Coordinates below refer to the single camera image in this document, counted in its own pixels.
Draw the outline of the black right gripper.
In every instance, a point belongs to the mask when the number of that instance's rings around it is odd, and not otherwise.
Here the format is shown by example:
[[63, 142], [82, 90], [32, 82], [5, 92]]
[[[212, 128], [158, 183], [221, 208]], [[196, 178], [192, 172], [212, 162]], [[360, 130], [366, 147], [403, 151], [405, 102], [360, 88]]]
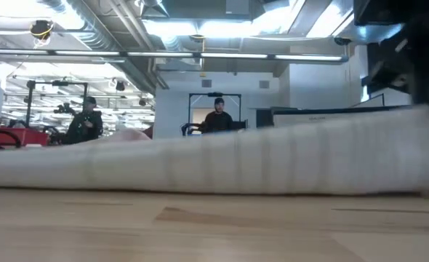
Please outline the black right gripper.
[[429, 25], [407, 23], [401, 34], [399, 55], [407, 64], [407, 85], [414, 87], [413, 103], [429, 106]]

